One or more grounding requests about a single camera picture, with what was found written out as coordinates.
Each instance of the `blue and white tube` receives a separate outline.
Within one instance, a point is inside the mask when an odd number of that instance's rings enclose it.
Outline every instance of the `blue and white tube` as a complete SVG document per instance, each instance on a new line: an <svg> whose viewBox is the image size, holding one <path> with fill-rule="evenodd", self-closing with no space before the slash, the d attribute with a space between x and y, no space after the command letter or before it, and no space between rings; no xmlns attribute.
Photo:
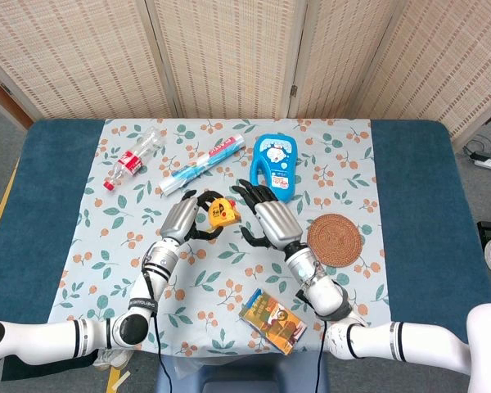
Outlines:
<svg viewBox="0 0 491 393"><path fill-rule="evenodd" d="M165 195L175 192L184 184L191 182L199 174L225 160L235 151L242 149L245 145L246 141L241 134L233 135L209 150L208 153L198 157L194 163L184 166L179 171L173 172L170 177L162 180L159 184L162 192Z"/></svg>

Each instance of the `woven rattan coaster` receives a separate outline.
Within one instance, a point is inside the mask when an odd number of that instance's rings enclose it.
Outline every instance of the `woven rattan coaster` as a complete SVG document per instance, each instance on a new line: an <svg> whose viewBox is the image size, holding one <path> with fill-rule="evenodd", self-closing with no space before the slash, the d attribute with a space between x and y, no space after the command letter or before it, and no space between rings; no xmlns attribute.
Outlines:
<svg viewBox="0 0 491 393"><path fill-rule="evenodd" d="M336 268L352 264L362 252L357 227L343 215L321 215L308 230L308 244L320 262Z"/></svg>

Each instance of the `yellow toy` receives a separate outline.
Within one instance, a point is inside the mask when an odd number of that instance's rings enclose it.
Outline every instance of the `yellow toy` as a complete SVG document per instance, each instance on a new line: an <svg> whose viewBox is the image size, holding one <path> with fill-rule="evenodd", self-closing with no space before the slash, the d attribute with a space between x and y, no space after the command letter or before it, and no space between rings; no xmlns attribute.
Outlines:
<svg viewBox="0 0 491 393"><path fill-rule="evenodd" d="M236 202L226 198L218 198L209 207L209 225L211 231L217 227L227 227L241 221L240 213L236 209Z"/></svg>

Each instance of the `woven screen panel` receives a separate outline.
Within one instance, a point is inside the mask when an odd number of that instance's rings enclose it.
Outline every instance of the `woven screen panel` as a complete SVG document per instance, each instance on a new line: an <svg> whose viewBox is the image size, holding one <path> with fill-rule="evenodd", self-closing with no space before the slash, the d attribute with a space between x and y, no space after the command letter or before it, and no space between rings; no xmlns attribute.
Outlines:
<svg viewBox="0 0 491 393"><path fill-rule="evenodd" d="M296 1L154 0L185 117L286 115Z"/></svg>
<svg viewBox="0 0 491 393"><path fill-rule="evenodd" d="M134 2L0 1L0 66L43 117L167 117Z"/></svg>
<svg viewBox="0 0 491 393"><path fill-rule="evenodd" d="M452 139L491 104L491 0L414 0L376 59L356 116L438 120Z"/></svg>
<svg viewBox="0 0 491 393"><path fill-rule="evenodd" d="M320 0L297 115L346 117L396 0Z"/></svg>

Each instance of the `blue toy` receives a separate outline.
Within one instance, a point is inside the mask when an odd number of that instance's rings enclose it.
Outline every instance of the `blue toy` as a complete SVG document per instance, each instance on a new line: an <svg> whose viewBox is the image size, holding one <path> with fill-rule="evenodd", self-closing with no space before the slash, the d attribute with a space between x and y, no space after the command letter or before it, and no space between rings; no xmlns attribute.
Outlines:
<svg viewBox="0 0 491 393"><path fill-rule="evenodd" d="M295 194L296 141L284 134L261 136L253 150L250 181L259 185L259 171L280 201L288 202Z"/></svg>

